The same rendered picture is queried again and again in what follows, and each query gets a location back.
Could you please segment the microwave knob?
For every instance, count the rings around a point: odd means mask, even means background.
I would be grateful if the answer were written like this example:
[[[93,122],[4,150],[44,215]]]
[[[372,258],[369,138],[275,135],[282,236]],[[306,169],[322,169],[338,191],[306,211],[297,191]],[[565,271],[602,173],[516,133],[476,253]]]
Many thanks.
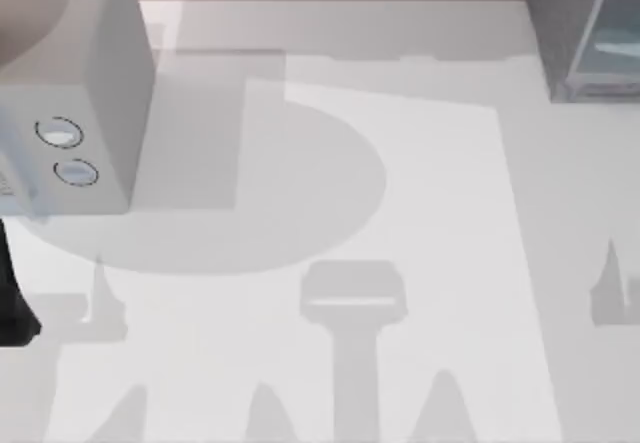
[[[55,148],[71,149],[84,141],[81,127],[66,117],[54,116],[36,121],[34,129],[41,141]]]
[[[75,187],[91,186],[99,179],[98,169],[92,163],[78,158],[56,162],[53,171],[62,182]]]

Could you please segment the pale microwave oven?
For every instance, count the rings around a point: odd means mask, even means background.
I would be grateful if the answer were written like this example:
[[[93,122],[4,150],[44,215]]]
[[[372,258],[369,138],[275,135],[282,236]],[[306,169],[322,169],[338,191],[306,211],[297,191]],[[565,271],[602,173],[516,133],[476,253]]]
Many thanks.
[[[139,0],[0,0],[0,217],[127,212],[154,83]],[[41,141],[35,122],[54,116],[84,141]],[[95,184],[54,174],[76,158],[98,169]]]

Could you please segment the grey cabinet with dark inside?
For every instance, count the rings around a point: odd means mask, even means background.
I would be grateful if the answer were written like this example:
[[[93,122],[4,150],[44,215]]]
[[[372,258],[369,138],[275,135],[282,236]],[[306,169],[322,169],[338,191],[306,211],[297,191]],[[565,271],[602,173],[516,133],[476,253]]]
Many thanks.
[[[640,0],[525,0],[554,103],[640,104]]]

